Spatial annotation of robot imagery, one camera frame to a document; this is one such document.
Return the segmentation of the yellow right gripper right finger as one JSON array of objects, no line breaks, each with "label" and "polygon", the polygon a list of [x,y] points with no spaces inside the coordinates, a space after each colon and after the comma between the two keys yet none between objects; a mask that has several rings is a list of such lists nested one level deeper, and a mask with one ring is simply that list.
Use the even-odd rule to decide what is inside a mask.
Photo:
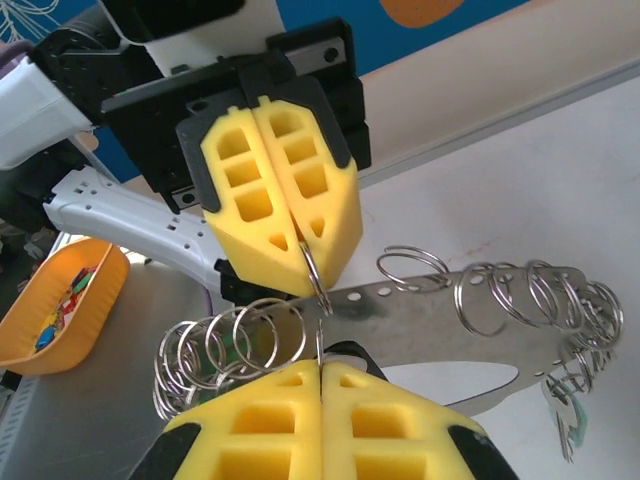
[{"label": "yellow right gripper right finger", "polygon": [[322,370],[325,479],[515,479],[474,420],[333,361]]}]

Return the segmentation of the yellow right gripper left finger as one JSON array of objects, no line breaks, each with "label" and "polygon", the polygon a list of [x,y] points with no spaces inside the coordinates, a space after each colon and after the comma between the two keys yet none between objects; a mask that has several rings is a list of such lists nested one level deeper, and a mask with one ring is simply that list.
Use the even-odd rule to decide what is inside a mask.
[{"label": "yellow right gripper left finger", "polygon": [[132,479],[320,479],[320,377],[303,360],[169,421]]}]

